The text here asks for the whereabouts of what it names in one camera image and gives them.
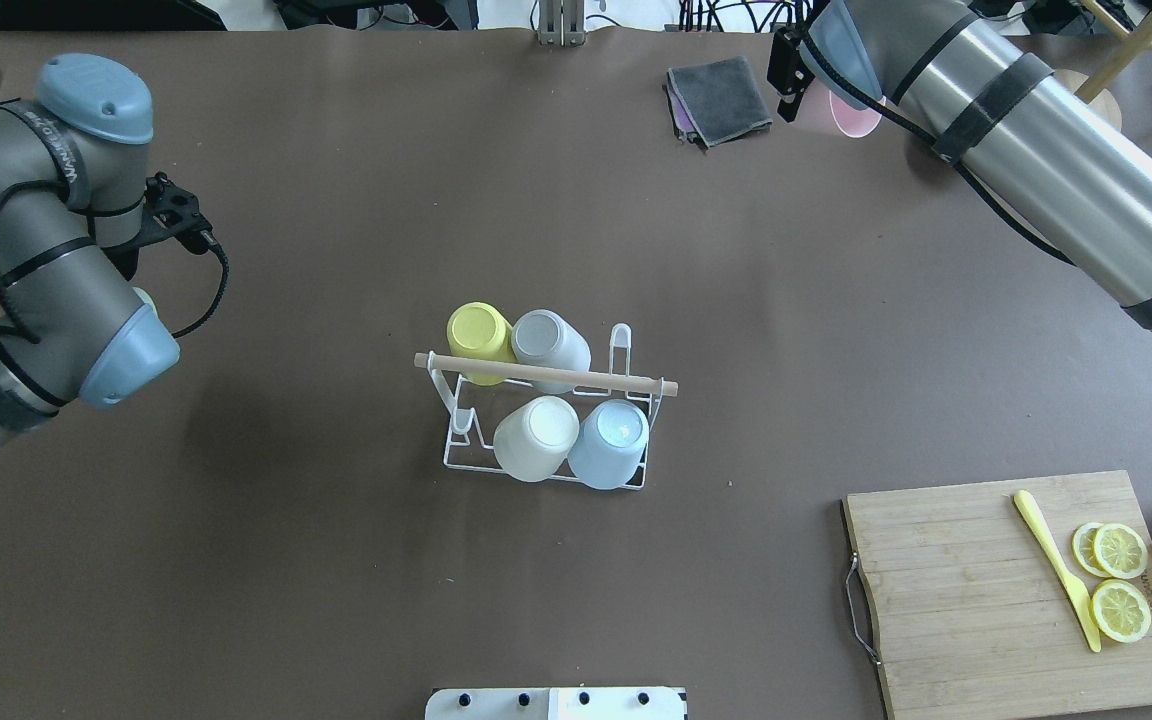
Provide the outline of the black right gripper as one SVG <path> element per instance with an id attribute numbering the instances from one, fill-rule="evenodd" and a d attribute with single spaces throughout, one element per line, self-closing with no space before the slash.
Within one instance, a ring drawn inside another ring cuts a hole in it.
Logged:
<path id="1" fill-rule="evenodd" d="M 799 31 L 791 26 L 780 26 L 772 35 L 772 50 L 768 63 L 768 83 L 780 94 L 776 114 L 787 123 L 794 123 L 799 114 L 801 105 L 812 82 L 814 73 L 810 70 L 799 54 Z"/>

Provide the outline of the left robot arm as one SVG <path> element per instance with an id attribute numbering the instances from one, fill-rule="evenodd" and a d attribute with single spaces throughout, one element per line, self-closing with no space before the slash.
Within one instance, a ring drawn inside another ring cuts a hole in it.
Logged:
<path id="1" fill-rule="evenodd" d="M 152 136 L 146 83 L 105 56 L 52 58 L 31 99 L 0 103 L 0 447 L 179 363 L 113 260 L 141 234 Z"/>

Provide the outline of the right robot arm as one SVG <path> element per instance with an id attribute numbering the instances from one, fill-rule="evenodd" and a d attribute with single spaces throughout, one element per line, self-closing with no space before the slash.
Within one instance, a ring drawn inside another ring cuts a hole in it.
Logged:
<path id="1" fill-rule="evenodd" d="M 1152 332 L 1152 158 L 960 1 L 818 1 L 776 29 L 770 81 L 812 78 L 925 143 L 1011 228 Z"/>

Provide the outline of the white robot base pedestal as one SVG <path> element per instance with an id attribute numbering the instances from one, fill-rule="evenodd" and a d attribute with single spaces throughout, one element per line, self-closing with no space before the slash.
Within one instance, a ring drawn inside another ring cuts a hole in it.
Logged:
<path id="1" fill-rule="evenodd" d="M 581 685 L 445 688 L 425 719 L 687 719 L 684 688 Z"/>

